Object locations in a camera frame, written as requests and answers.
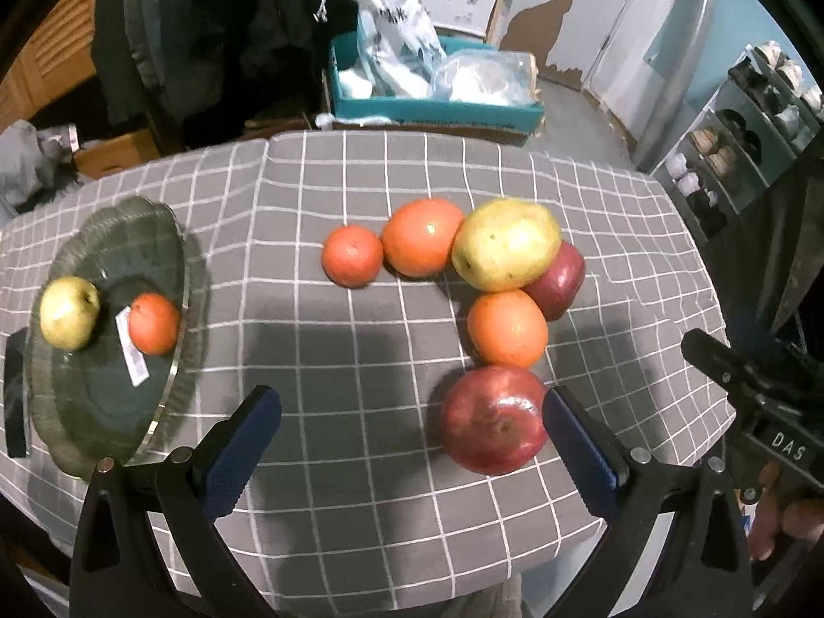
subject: teal box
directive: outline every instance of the teal box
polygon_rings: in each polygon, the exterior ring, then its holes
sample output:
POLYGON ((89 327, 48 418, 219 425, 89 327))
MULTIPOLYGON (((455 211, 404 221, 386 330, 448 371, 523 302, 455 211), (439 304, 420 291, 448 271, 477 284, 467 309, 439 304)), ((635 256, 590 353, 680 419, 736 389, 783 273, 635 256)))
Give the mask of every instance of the teal box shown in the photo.
MULTIPOLYGON (((481 42, 455 37, 439 37, 448 56, 466 48, 492 48, 481 42)), ((541 125, 544 105, 536 102, 527 107, 500 107, 473 105, 470 102, 444 102, 433 99, 398 97, 371 97, 354 99, 344 97, 338 72, 354 67, 357 60, 355 32, 339 35, 332 40, 329 59, 329 81, 332 113, 339 118, 386 116, 397 123, 441 123, 447 125, 480 125, 503 127, 526 135, 541 125)))

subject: orange fruit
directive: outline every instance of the orange fruit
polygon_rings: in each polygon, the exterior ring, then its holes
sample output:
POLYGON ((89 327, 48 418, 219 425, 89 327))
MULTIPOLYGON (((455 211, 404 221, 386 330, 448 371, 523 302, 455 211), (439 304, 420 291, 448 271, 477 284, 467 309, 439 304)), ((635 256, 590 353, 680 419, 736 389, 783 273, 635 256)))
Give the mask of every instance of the orange fruit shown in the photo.
POLYGON ((180 311, 158 293, 135 297, 129 312, 129 337, 146 355, 165 355, 177 344, 180 311))
POLYGON ((388 263, 410 278, 431 277, 446 268, 464 214, 441 197, 423 197, 398 209, 383 228, 388 263))
POLYGON ((544 354, 549 331, 541 309, 523 290, 481 295, 467 330, 484 362, 530 367, 544 354))
POLYGON ((374 281, 382 263, 381 240, 360 226, 331 231, 320 254, 323 271, 344 288, 360 288, 374 281))

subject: checkered tablecloth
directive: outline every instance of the checkered tablecloth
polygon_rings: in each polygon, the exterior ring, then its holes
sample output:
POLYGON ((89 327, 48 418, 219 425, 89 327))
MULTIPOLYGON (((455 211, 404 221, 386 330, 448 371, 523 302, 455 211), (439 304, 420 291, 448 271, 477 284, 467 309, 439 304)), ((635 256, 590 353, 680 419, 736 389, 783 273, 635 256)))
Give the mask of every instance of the checkered tablecloth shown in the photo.
MULTIPOLYGON (((472 365, 475 293, 454 274, 333 286, 320 245, 342 221, 376 233, 434 195, 466 212, 501 194, 545 203, 587 259, 573 309, 551 323, 546 382, 563 382, 630 447, 691 463, 731 420, 723 392, 681 358, 681 334, 723 338, 695 245, 666 193, 636 173, 422 134, 282 135, 158 160, 22 216, 0 237, 0 332, 26 325, 61 243, 96 208, 141 193, 170 205, 193 272, 188 351, 155 452, 196 445, 265 383, 283 425, 232 515, 217 522, 276 607, 329 615, 435 602, 500 582, 596 530, 551 444, 500 478, 442 453, 439 402, 472 365)), ((73 540, 85 485, 34 435, 0 450, 0 491, 73 540)), ((162 518, 179 588, 193 592, 162 518)))

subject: brown stain on door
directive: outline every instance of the brown stain on door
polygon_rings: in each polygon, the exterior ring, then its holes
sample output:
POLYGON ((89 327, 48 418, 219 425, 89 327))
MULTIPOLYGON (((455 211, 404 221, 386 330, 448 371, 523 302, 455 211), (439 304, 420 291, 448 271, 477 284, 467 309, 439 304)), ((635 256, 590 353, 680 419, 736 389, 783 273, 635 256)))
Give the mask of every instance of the brown stain on door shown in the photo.
POLYGON ((545 65, 563 25, 563 16, 572 8, 572 0, 550 0, 543 4, 523 9, 509 22, 509 27, 501 40, 502 51, 529 51, 538 64, 538 74, 545 79, 581 90, 583 72, 570 68, 559 70, 558 65, 545 65))

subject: human hand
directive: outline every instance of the human hand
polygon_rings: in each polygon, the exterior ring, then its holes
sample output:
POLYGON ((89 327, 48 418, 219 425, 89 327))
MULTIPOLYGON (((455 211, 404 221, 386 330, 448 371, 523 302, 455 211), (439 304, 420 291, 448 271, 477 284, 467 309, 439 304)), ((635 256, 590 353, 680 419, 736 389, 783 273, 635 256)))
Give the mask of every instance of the human hand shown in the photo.
POLYGON ((776 547, 776 535, 783 530, 794 539, 815 542, 824 531, 824 499, 801 499, 790 504, 782 512, 772 487, 778 480, 780 467, 770 462, 758 480, 765 486, 756 507, 756 518, 752 523, 747 544, 750 558, 765 560, 776 547))

